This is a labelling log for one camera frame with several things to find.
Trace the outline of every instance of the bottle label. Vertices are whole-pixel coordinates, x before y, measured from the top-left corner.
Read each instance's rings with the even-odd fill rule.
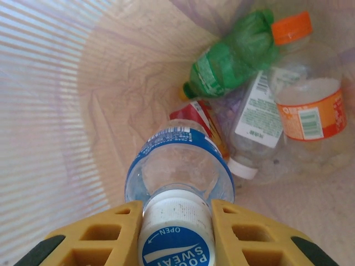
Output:
[[[275,148],[280,139],[280,115],[262,71],[254,81],[235,133],[270,148]]]
[[[211,141],[205,134],[189,127],[171,127],[168,129],[164,129],[159,131],[150,139],[148,139],[148,141],[142,147],[137,157],[134,159],[131,166],[129,167],[127,178],[140,160],[147,157],[155,149],[169,144],[193,145],[200,147],[212,154],[226,170],[234,189],[232,174],[226,162],[223,160],[222,154],[217,148],[216,144],[214,144],[214,142]]]
[[[216,76],[211,68],[211,64],[207,58],[209,50],[197,60],[196,68],[199,74],[199,79],[204,86],[207,94],[211,96],[221,96],[224,93],[223,88],[218,83]]]
[[[286,136],[294,140],[326,139],[347,125],[341,89],[315,103],[277,107]]]
[[[172,112],[169,115],[170,119],[187,119],[199,123],[206,130],[209,138],[217,145],[222,153],[223,158],[228,158],[229,153],[227,146],[219,132],[219,125],[214,117],[213,110],[207,101],[193,101],[184,108]]]
[[[204,239],[185,227],[165,227],[145,241],[144,266],[209,266],[210,250]]]

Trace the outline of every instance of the orange label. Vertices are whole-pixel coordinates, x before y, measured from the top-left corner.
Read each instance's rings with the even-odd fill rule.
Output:
[[[347,125],[341,89],[311,104],[277,105],[283,131],[295,140],[320,140],[334,136]]]

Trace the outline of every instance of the clear plastic bottle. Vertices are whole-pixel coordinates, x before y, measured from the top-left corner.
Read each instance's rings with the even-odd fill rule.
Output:
[[[205,133],[194,121],[170,120],[128,171],[125,200],[144,203],[141,266],[215,263],[209,206],[212,199],[234,202],[235,190],[227,164]]]
[[[310,172],[349,163],[352,136],[344,110],[341,63],[335,51],[312,42],[308,12],[272,25],[280,59],[268,74],[290,153]]]
[[[260,162],[277,152],[281,135],[280,116],[266,74],[260,71],[249,84],[229,134],[231,172],[243,179],[253,179]]]

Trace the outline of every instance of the trash can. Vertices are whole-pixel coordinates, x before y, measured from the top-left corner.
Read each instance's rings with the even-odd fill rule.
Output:
[[[281,0],[267,0],[278,7]],[[355,114],[355,1],[294,0],[342,59]],[[255,8],[240,0],[0,2],[0,265],[50,231],[123,203],[128,167],[181,103],[193,61]],[[236,203],[355,261],[355,162],[252,186]]]

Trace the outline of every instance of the green soda bottle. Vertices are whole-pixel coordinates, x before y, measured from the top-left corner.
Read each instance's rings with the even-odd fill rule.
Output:
[[[238,88],[259,70],[268,69],[278,55],[270,9],[239,19],[232,32],[210,47],[193,65],[190,81],[180,92],[183,100],[217,98]]]

